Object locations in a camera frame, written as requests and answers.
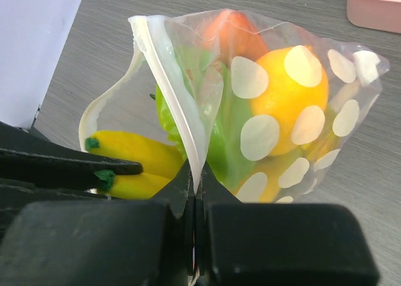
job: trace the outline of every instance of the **black clamp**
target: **black clamp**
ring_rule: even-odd
[[[140,164],[2,128],[0,209],[14,220],[0,217],[0,285],[184,286],[198,275],[197,285],[378,283],[358,221],[344,207],[244,204],[207,164],[195,194],[188,162],[152,199],[108,199],[85,192],[98,182],[93,171],[138,174]]]

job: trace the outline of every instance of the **yellow orange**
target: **yellow orange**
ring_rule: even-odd
[[[307,107],[319,107],[323,118],[305,117],[298,133],[318,129],[315,140],[323,128],[329,84],[327,75],[311,49],[296,46],[266,53],[256,61],[268,73],[268,87],[258,97],[250,99],[253,115],[270,115],[279,124],[279,140],[269,156],[285,154],[306,142],[294,143],[293,129],[297,119]]]

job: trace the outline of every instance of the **pink container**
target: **pink container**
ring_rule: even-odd
[[[401,0],[346,0],[346,15],[359,27],[401,33]]]

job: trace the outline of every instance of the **white polka dot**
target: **white polka dot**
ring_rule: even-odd
[[[356,100],[345,102],[333,122],[333,132],[338,137],[345,137],[351,133],[359,118],[359,104]]]
[[[351,60],[345,58],[336,50],[327,52],[333,73],[345,83],[354,82],[357,78],[357,70]]]
[[[256,115],[245,122],[241,131],[241,152],[246,159],[258,161],[278,143],[280,126],[270,115]]]
[[[253,174],[239,189],[236,198],[243,203],[258,202],[266,189],[268,177],[263,172]]]
[[[373,104],[376,102],[377,98],[378,98],[379,94],[377,94],[376,96],[374,96],[374,98],[372,99],[372,101],[370,101],[369,104],[366,104],[360,111],[359,113],[359,118],[358,118],[358,122],[361,122],[369,113],[369,110],[372,108]]]
[[[310,188],[304,194],[309,194],[310,192],[312,192],[317,184],[318,184],[318,179],[315,178]]]
[[[291,140],[295,145],[303,145],[316,140],[323,130],[325,120],[325,113],[319,106],[305,107],[296,119]]]
[[[348,83],[341,87],[338,93],[330,101],[332,109],[335,112],[339,112],[343,108],[345,102],[349,99],[353,99],[358,94],[360,87],[359,81]]]
[[[278,185],[283,189],[299,184],[309,170],[309,162],[304,157],[297,158],[292,165],[279,177]]]
[[[245,57],[234,57],[231,62],[231,87],[236,96],[256,98],[267,89],[268,83],[268,73],[263,67]]]
[[[285,70],[295,82],[304,87],[315,87],[322,79],[320,61],[305,46],[295,46],[284,59]]]
[[[313,166],[313,170],[322,170],[330,166],[334,160],[336,159],[338,153],[340,152],[339,149],[335,149],[327,153],[325,156],[319,158],[316,162],[315,165]]]
[[[294,198],[292,198],[291,196],[284,196],[282,198],[280,198],[279,200],[277,200],[277,203],[292,203],[294,201]]]
[[[357,75],[362,86],[367,86],[379,77],[377,65],[380,58],[371,51],[358,51],[353,54]]]

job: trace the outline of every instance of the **clear plastic bag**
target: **clear plastic bag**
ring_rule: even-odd
[[[312,191],[389,69],[362,45],[246,11],[129,22],[130,68],[85,111],[82,150],[98,129],[143,134],[146,125],[147,136],[188,158],[195,191],[207,161],[244,202],[292,202]]]

